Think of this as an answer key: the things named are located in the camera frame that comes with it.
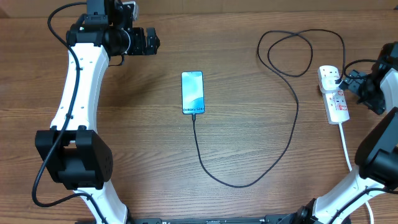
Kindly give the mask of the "blue screen smartphone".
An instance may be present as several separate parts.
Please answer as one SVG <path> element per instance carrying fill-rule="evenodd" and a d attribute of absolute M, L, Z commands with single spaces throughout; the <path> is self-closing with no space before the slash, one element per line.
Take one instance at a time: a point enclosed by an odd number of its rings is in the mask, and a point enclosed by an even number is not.
<path fill-rule="evenodd" d="M 205 112 L 205 97 L 203 72 L 182 72 L 182 113 L 203 114 Z"/>

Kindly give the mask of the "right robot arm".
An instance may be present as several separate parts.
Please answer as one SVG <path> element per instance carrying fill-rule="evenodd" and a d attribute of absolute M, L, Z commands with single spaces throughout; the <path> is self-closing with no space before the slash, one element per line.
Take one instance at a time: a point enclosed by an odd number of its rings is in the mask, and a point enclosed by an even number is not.
<path fill-rule="evenodd" d="M 335 67 L 318 69 L 329 123 L 341 126 L 348 120 L 346 90 L 359 104 L 385 117 L 359 145 L 349 174 L 281 223 L 349 223 L 349 215 L 368 200 L 397 193 L 397 42 L 385 44 L 372 63 L 370 74 L 352 70 L 338 77 Z"/>

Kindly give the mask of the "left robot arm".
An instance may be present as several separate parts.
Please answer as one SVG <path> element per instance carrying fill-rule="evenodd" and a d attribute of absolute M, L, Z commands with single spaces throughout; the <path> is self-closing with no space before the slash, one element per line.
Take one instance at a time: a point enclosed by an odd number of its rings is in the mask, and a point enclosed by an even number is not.
<path fill-rule="evenodd" d="M 37 131 L 42 158 L 39 175 L 80 197 L 95 223 L 132 223 L 128 207 L 111 182 L 113 155 L 97 131 L 101 84 L 112 57 L 154 55 L 160 40 L 154 28 L 134 27 L 134 1 L 85 1 L 86 12 L 71 25 L 61 43 L 68 50 L 62 99 L 48 130 Z"/>

